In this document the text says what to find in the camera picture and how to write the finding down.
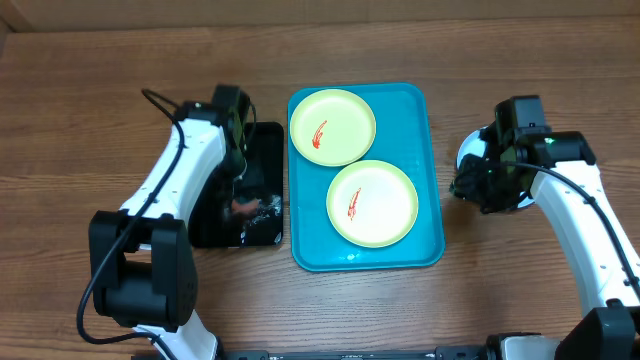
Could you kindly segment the light blue plate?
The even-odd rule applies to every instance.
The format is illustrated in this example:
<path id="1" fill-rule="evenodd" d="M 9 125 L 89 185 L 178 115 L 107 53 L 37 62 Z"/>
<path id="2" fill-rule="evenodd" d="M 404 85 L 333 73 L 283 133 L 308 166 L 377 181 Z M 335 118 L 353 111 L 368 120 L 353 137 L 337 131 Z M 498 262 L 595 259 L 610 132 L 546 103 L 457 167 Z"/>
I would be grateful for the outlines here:
<path id="1" fill-rule="evenodd" d="M 466 155 L 471 154 L 478 157 L 484 156 L 485 151 L 487 149 L 487 142 L 480 138 L 480 134 L 482 130 L 484 130 L 484 127 L 473 131 L 462 142 L 456 156 L 457 170 L 461 168 L 462 160 Z M 525 192 L 522 192 L 521 196 L 522 196 L 522 199 L 516 205 L 511 206 L 509 208 L 509 211 L 525 209 L 534 204 L 534 200 L 531 199 Z"/>

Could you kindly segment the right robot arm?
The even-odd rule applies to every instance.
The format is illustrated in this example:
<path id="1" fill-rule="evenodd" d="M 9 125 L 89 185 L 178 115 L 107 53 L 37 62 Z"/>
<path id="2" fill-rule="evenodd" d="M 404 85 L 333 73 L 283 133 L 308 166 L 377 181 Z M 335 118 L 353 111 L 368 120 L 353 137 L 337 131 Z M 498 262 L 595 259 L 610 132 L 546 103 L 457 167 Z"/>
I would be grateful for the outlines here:
<path id="1" fill-rule="evenodd" d="M 493 335 L 489 359 L 636 359 L 639 255 L 606 197 L 595 156 L 578 132 L 510 139 L 483 128 L 462 143 L 451 192 L 485 214 L 535 204 L 576 280 L 582 320 L 561 340 Z"/>

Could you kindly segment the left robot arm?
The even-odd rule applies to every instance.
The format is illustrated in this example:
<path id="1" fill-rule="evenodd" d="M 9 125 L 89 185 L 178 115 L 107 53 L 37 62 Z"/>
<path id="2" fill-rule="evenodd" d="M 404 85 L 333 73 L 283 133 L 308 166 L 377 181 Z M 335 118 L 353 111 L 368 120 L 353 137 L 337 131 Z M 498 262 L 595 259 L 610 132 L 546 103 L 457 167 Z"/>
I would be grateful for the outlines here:
<path id="1" fill-rule="evenodd" d="M 169 118 L 171 138 L 142 186 L 89 225 L 91 279 L 76 315 L 95 311 L 146 338 L 165 359 L 213 359 L 219 341 L 195 310 L 198 277 L 189 222 L 206 191 L 246 170 L 245 120 L 252 105 L 185 102 Z"/>

